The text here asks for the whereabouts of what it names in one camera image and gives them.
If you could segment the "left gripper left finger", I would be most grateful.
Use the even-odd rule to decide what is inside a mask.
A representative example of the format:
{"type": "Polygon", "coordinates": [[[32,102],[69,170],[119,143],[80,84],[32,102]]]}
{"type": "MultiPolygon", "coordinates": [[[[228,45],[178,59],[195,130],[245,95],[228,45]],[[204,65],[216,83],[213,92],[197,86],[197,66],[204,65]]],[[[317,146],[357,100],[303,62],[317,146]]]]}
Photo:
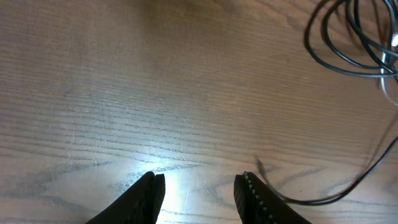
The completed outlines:
{"type": "Polygon", "coordinates": [[[156,224],[165,197],[165,176],[146,172],[86,224],[156,224]]]}

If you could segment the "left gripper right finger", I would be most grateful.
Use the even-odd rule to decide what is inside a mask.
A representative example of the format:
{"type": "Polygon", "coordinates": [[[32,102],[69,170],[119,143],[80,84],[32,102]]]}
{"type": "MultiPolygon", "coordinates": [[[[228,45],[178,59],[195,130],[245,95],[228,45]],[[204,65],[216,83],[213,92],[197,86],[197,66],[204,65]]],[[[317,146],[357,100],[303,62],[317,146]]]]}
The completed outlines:
{"type": "Polygon", "coordinates": [[[310,224],[252,172],[235,177],[234,201],[243,224],[310,224]]]}

